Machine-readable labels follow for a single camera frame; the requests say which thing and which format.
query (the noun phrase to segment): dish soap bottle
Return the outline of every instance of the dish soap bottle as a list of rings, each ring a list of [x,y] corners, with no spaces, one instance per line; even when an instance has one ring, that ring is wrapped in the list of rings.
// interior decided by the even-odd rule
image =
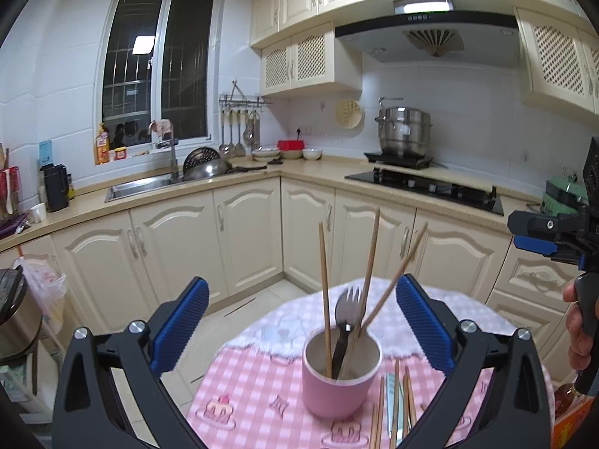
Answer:
[[[104,123],[100,123],[100,130],[96,137],[96,159],[98,165],[110,162],[109,150],[109,134],[104,128]]]

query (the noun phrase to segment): stainless steel sink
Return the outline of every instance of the stainless steel sink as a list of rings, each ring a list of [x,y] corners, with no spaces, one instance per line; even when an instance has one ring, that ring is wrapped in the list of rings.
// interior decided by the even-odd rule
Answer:
[[[150,177],[147,179],[139,179],[138,181],[132,181],[130,183],[119,184],[118,186],[112,186],[109,189],[104,202],[128,198],[129,196],[135,196],[136,194],[151,192],[157,189],[164,189],[165,187],[173,186],[179,182],[179,180],[173,180],[171,174],[166,174]]]

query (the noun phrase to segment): range hood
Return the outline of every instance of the range hood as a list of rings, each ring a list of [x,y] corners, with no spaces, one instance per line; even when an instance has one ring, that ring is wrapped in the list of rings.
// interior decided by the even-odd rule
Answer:
[[[452,10],[382,16],[335,28],[335,37],[379,62],[470,62],[516,67],[513,15]]]

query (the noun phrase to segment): countertop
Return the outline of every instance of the countertop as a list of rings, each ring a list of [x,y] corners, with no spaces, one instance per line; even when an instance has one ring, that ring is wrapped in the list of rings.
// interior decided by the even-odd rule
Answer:
[[[241,162],[236,161],[235,165],[256,166],[262,164],[246,160]],[[13,235],[0,241],[0,253],[40,236],[49,235],[69,226],[78,225],[108,214],[119,213],[120,211],[126,211],[138,206],[164,201],[165,199],[177,198],[192,193],[233,186],[235,184],[259,181],[270,177],[303,181],[305,183],[331,187],[361,196],[419,208],[470,223],[471,225],[505,233],[506,235],[510,234],[507,229],[507,217],[513,211],[524,210],[526,208],[526,201],[524,199],[500,195],[504,216],[498,216],[486,211],[479,211],[474,208],[444,201],[443,199],[430,198],[418,193],[361,183],[344,178],[349,174],[360,174],[361,172],[371,171],[372,168],[372,164],[358,161],[338,162],[324,159],[308,162],[306,160],[286,160],[283,162],[283,165],[269,165],[268,169],[264,171],[230,174],[209,180],[177,184],[162,190],[118,199],[108,203],[104,203],[107,189],[100,189],[77,196],[71,201],[68,208],[56,213],[49,213],[46,221],[36,225],[32,224],[29,229],[26,229],[20,235]],[[444,169],[436,170],[444,178],[448,174]],[[427,175],[435,174],[434,171],[435,169],[429,169]]]

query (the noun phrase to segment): human hand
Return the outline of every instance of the human hand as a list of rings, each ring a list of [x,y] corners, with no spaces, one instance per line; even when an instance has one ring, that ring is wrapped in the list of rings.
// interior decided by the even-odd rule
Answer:
[[[578,297],[574,288],[574,281],[568,282],[564,289],[564,302],[576,302]],[[595,304],[595,315],[599,319],[599,300]],[[570,307],[565,317],[565,328],[570,333],[570,347],[568,348],[568,361],[575,370],[586,369],[591,363],[591,348],[593,338],[582,330],[582,314],[578,303]]]

